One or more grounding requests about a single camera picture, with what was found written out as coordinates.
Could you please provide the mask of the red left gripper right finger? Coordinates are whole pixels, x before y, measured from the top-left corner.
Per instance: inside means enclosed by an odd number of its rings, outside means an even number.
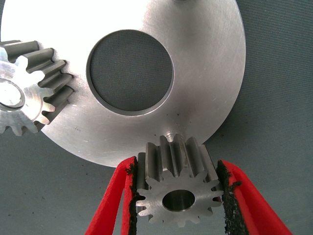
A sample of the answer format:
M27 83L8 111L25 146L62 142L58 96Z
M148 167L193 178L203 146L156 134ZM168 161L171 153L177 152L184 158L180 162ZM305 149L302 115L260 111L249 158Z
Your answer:
M290 235L291 231L264 199L248 176L236 165L219 160L217 175L227 235Z

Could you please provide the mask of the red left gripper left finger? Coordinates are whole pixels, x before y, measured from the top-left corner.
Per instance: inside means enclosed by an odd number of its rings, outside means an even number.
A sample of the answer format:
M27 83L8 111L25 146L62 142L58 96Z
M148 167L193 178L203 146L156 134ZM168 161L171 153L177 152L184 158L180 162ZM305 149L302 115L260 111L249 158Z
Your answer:
M135 156L116 167L105 194L85 232L87 235L112 235L120 203L122 206L121 234L135 235L139 199L136 187L137 159Z

